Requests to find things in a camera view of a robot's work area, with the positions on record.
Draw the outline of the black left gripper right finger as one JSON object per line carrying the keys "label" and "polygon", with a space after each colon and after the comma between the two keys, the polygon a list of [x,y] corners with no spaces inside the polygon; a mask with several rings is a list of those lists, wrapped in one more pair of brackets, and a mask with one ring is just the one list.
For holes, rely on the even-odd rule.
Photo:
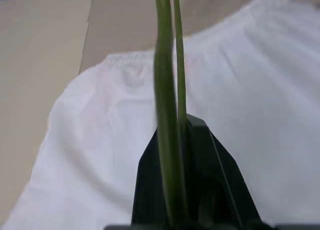
{"label": "black left gripper right finger", "polygon": [[189,215],[202,227],[261,222],[240,169],[203,119],[187,115],[182,159]]}

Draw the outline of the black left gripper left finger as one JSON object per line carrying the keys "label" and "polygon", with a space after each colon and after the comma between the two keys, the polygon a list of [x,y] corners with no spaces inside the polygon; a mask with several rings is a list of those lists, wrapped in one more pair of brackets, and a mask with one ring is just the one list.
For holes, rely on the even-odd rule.
{"label": "black left gripper left finger", "polygon": [[169,224],[156,131],[138,162],[131,223],[159,226]]}

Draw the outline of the green plant stems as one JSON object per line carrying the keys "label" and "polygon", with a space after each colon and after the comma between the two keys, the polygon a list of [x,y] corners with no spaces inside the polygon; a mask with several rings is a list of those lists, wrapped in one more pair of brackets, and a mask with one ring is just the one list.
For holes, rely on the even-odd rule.
{"label": "green plant stems", "polygon": [[154,96],[162,188],[168,222],[177,228],[188,220],[181,138],[173,75],[173,27],[170,0],[155,0],[157,40]]}

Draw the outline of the white shorts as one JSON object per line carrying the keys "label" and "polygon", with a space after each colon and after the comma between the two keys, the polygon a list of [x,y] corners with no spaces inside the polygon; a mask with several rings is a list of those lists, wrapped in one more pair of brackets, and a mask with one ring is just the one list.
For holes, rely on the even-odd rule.
{"label": "white shorts", "polygon": [[[235,159],[262,220],[320,224],[320,9],[253,0],[183,45],[187,112]],[[68,84],[2,230],[131,222],[157,125],[153,57],[110,54]]]}

